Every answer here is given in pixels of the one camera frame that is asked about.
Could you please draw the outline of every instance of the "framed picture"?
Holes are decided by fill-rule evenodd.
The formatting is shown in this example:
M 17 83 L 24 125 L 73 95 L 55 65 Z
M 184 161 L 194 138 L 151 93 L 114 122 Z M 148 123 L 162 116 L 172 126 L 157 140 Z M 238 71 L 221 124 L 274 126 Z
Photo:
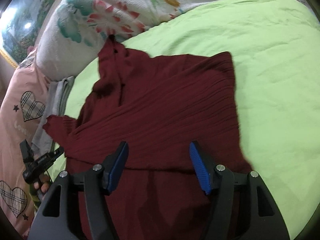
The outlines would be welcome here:
M 17 67 L 33 49 L 55 0 L 12 0 L 0 18 L 0 54 Z

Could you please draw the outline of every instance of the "black star print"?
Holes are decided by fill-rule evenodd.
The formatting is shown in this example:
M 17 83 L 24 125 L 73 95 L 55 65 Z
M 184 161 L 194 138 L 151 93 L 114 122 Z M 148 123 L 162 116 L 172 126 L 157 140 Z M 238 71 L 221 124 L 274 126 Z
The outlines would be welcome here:
M 14 109 L 13 109 L 14 111 L 17 112 L 19 109 L 20 109 L 20 108 L 19 108 L 18 106 L 14 105 Z

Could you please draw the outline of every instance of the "pink pillow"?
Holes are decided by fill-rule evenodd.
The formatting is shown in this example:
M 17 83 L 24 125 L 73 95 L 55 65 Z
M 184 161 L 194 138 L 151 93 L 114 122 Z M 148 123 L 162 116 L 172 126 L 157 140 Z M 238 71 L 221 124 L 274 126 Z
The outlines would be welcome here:
M 31 144 L 49 86 L 34 62 L 14 72 L 0 108 L 0 207 L 21 235 L 29 231 L 34 205 L 22 177 L 25 165 L 19 144 L 24 139 Z

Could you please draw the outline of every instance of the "blue rubber pad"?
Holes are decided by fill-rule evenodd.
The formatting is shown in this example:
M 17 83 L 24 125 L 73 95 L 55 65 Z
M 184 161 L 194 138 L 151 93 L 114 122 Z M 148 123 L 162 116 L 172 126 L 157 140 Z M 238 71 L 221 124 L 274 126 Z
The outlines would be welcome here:
M 196 171 L 200 187 L 206 195 L 209 195 L 212 191 L 212 188 L 210 186 L 210 176 L 194 143 L 190 143 L 189 153 L 193 167 Z
M 109 173 L 109 184 L 108 184 L 107 190 L 110 193 L 114 191 L 118 186 L 122 171 L 128 159 L 128 155 L 129 155 L 129 147 L 128 147 L 128 144 L 125 143 L 121 149 L 120 154 L 118 155 L 118 158 L 116 159 L 115 164 L 111 169 L 111 172 Z

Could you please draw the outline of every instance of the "green bed sheet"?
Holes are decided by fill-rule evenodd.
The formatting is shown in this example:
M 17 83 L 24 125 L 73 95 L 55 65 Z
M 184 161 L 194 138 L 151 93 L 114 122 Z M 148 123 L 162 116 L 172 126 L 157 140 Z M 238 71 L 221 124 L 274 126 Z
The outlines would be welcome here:
M 296 0 L 220 0 L 124 42 L 150 56 L 230 51 L 241 147 L 294 239 L 320 201 L 320 26 Z M 76 78 L 66 114 L 78 117 L 99 79 L 97 59 Z M 52 176 L 64 169 L 60 160 Z

